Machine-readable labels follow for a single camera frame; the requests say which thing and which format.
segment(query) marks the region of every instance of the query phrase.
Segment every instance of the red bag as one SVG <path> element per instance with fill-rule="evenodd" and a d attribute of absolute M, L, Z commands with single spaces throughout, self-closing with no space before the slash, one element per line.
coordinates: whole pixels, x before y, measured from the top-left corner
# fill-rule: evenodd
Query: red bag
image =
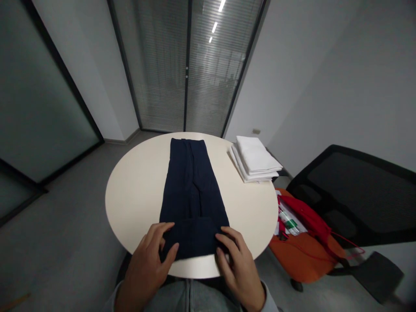
<path fill-rule="evenodd" d="M 336 253 L 334 253 L 328 246 L 328 238 L 332 232 L 331 228 L 326 224 L 326 222 L 313 210 L 310 208 L 306 203 L 298 200 L 296 198 L 290 196 L 277 196 L 279 200 L 283 200 L 292 210 L 296 213 L 297 218 L 305 228 L 308 230 L 308 233 L 315 238 L 325 249 L 325 251 L 330 255 L 332 258 L 337 260 L 339 263 L 342 264 L 344 267 L 349 267 L 349 263 L 347 259 L 339 257 Z"/>

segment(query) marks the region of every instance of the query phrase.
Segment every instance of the folded white towel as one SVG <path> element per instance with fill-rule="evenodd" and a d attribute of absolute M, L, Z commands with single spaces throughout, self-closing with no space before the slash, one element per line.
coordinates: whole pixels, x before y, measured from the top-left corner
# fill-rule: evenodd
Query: folded white towel
<path fill-rule="evenodd" d="M 238 154 L 236 147 L 232 145 L 228 149 L 228 151 L 244 183 L 257 182 L 257 181 L 271 181 L 272 177 L 279 176 L 277 172 L 272 172 L 272 173 L 267 173 L 267 174 L 258 174 L 258 175 L 248 175 L 244 170 L 243 163 L 241 162 L 241 158 L 240 158 L 240 155 Z"/>
<path fill-rule="evenodd" d="M 259 138 L 237 136 L 237 146 L 248 174 L 282 170 L 283 166 L 270 155 Z"/>

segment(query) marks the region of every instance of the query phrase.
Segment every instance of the folded pants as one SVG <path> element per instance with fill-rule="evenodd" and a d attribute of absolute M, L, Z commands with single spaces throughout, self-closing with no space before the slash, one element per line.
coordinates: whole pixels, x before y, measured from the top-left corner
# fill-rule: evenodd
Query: folded pants
<path fill-rule="evenodd" d="M 175 222 L 163 235 L 162 260 L 176 242 L 177 260 L 214 254 L 219 246 L 215 234 L 229 222 L 203 140 L 171 140 L 159 221 Z"/>

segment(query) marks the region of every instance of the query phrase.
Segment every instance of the finger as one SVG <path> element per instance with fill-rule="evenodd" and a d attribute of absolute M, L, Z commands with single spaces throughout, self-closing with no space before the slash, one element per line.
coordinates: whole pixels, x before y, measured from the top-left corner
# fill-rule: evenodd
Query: finger
<path fill-rule="evenodd" d="M 163 233 L 165 233 L 167 230 L 172 228 L 175 225 L 173 222 L 164 223 L 156 228 L 154 231 L 152 240 L 149 243 L 149 246 L 147 246 L 148 249 L 150 249 L 151 252 L 158 252 L 160 241 L 162 240 Z"/>
<path fill-rule="evenodd" d="M 153 235 L 154 235 L 154 233 L 155 233 L 156 229 L 157 229 L 158 227 L 160 227 L 160 226 L 164 225 L 164 224 L 165 224 L 165 223 L 164 223 L 164 222 L 162 222 L 162 223 L 155 223 L 155 224 L 152 224 L 152 225 L 150 226 L 149 230 L 147 231 L 147 237 L 146 237 L 146 239 L 145 239 L 145 241 L 144 241 L 144 246 L 145 246 L 145 248 L 147 248 L 147 247 L 149 246 L 149 244 L 150 244 L 150 242 L 151 242 L 151 240 L 152 240 L 152 238 L 153 238 Z"/>
<path fill-rule="evenodd" d="M 241 251 L 244 252 L 248 250 L 247 244 L 240 232 L 236 231 L 232 227 L 221 227 L 221 230 L 235 239 L 237 246 Z"/>
<path fill-rule="evenodd" d="M 218 266 L 220 267 L 220 271 L 225 278 L 225 282 L 227 283 L 228 287 L 233 286 L 235 284 L 234 273 L 230 268 L 230 264 L 228 263 L 224 252 L 219 247 L 217 247 L 217 259 Z"/>
<path fill-rule="evenodd" d="M 165 261 L 162 263 L 162 271 L 164 274 L 168 275 L 170 267 L 172 266 L 172 263 L 176 259 L 176 254 L 178 253 L 179 249 L 179 243 L 176 243 L 170 248 Z"/>
<path fill-rule="evenodd" d="M 144 241 L 146 239 L 147 234 L 144 234 L 142 240 L 140 241 L 139 245 L 137 246 L 137 249 L 142 248 L 144 246 Z"/>
<path fill-rule="evenodd" d="M 160 251 L 162 251 L 162 250 L 163 250 L 163 247 L 165 246 L 165 243 L 166 243 L 165 239 L 164 239 L 164 238 L 162 238 L 162 239 L 160 240 L 160 243 L 159 243 L 159 249 L 160 249 Z"/>
<path fill-rule="evenodd" d="M 241 258 L 241 253 L 238 250 L 236 244 L 229 239 L 227 236 L 223 235 L 223 234 L 215 234 L 215 238 L 218 239 L 220 242 L 222 242 L 230 251 L 231 256 L 235 261 L 238 261 Z"/>

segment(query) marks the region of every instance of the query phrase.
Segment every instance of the hand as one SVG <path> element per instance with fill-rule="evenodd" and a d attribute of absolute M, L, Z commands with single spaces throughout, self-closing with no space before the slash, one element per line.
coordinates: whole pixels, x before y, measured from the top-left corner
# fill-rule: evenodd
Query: hand
<path fill-rule="evenodd" d="M 173 222 L 153 224 L 143 236 L 131 257 L 126 277 L 119 288 L 114 304 L 115 311 L 143 310 L 163 285 L 175 261 L 179 243 L 172 246 L 163 263 L 160 262 L 159 247 L 163 249 L 165 245 L 163 233 L 173 225 Z"/>
<path fill-rule="evenodd" d="M 217 248 L 218 264 L 225 282 L 247 311 L 260 311 L 266 301 L 266 295 L 253 256 L 241 233 L 230 227 L 221 227 L 221 230 L 235 239 L 237 243 L 235 244 L 225 235 L 215 235 L 228 248 L 233 260 L 232 264 L 228 263 L 224 252 L 221 248 Z"/>

